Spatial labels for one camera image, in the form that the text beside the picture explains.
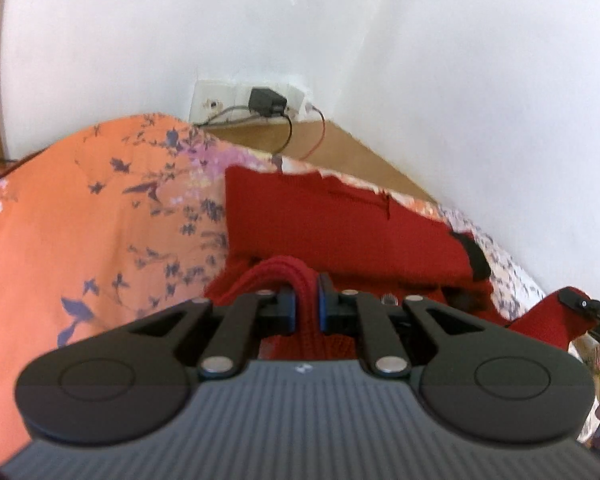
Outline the red knitted garment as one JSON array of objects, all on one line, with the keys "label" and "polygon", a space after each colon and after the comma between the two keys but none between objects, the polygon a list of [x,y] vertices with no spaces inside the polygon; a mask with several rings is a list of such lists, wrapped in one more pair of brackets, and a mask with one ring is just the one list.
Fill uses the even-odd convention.
[{"label": "red knitted garment", "polygon": [[491,268],[474,237],[388,195],[317,172],[266,174],[237,166],[226,170],[225,194],[228,256],[206,296],[230,304],[245,292],[285,285],[299,296],[298,328],[266,341],[268,359],[354,358],[351,338],[318,327],[322,273],[338,289],[425,296],[562,350],[595,325],[556,295],[506,320],[492,301]]}]

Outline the floral orange bed sheet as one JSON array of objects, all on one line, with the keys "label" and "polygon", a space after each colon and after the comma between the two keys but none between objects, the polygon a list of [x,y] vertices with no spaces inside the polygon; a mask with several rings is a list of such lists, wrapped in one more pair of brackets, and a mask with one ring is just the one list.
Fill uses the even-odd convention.
[{"label": "floral orange bed sheet", "polygon": [[29,441],[14,388],[30,361],[205,295],[226,265],[225,173],[234,166],[335,177],[470,233],[506,320],[550,296],[462,216],[426,200],[241,148],[163,114],[104,122],[0,177],[0,464]]}]

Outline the black power adapter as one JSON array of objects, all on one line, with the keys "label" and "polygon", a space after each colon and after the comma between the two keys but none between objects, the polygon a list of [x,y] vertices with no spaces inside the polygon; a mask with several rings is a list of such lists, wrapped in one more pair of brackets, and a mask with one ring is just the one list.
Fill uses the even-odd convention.
[{"label": "black power adapter", "polygon": [[271,88],[253,87],[248,107],[261,117],[282,117],[287,108],[287,99]]}]

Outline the white wall socket panel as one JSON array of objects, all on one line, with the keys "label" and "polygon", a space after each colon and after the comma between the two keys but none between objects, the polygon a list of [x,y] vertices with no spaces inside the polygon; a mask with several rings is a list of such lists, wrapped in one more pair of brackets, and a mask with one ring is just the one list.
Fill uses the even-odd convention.
[{"label": "white wall socket panel", "polygon": [[227,124],[246,119],[253,112],[247,110],[253,87],[271,88],[287,99],[286,112],[291,118],[303,117],[310,94],[291,82],[260,81],[236,82],[230,80],[198,80],[190,102],[188,120],[192,124]]}]

